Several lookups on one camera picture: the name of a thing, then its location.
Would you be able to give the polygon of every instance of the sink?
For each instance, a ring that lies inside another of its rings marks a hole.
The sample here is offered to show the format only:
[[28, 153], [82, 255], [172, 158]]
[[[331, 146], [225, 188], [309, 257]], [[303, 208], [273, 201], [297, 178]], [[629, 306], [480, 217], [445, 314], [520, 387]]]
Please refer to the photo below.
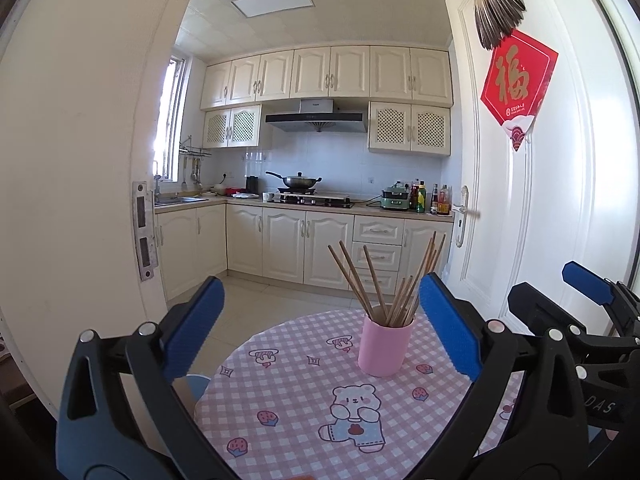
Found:
[[196, 198], [193, 196], [172, 196], [170, 198], [156, 198], [155, 206], [190, 204], [191, 202], [205, 202], [206, 198]]

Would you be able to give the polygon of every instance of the range hood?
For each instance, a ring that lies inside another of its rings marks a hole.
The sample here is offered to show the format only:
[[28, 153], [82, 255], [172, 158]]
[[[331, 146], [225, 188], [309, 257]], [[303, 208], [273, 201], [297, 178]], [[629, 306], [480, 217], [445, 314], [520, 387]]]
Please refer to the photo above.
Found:
[[335, 111], [333, 99], [300, 99], [299, 113], [270, 114], [265, 122], [284, 132], [364, 134], [367, 131], [362, 112]]

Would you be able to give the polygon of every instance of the gas stove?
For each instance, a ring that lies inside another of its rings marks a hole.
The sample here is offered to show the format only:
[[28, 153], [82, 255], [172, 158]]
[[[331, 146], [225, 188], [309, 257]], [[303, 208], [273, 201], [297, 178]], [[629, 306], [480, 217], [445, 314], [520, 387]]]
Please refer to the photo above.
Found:
[[279, 189], [279, 191], [279, 193], [275, 194], [275, 200], [282, 204], [315, 205], [342, 209], [353, 207], [353, 203], [351, 203], [348, 195], [318, 194], [315, 189]]

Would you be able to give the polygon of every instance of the bottle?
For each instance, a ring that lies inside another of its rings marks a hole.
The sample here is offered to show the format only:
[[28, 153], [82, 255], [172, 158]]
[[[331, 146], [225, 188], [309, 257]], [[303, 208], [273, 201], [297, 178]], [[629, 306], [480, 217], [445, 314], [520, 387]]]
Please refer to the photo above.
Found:
[[415, 211], [415, 207], [418, 203], [418, 188], [420, 187], [420, 180], [415, 179], [415, 182], [411, 184], [411, 192], [409, 193], [409, 209]]
[[427, 201], [427, 190], [424, 187], [424, 181], [420, 181], [420, 186], [418, 187], [418, 202], [415, 206], [415, 211], [418, 213], [424, 213], [424, 204]]
[[429, 212], [432, 215], [438, 214], [438, 184], [433, 184], [433, 191], [431, 192], [431, 208]]
[[449, 189], [447, 189], [447, 184], [442, 186], [440, 189], [440, 194], [438, 196], [438, 214], [449, 214]]

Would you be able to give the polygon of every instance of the lattice cabinet door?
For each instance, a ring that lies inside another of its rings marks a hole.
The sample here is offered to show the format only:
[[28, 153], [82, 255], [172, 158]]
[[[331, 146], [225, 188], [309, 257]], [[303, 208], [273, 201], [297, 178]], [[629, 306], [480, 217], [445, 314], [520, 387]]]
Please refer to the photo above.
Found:
[[411, 105], [369, 104], [369, 148], [411, 150]]
[[233, 146], [258, 146], [260, 141], [260, 106], [232, 108], [229, 144]]
[[207, 112], [204, 116], [203, 148], [226, 148], [231, 110]]
[[418, 105], [411, 108], [411, 151], [450, 155], [449, 109]]

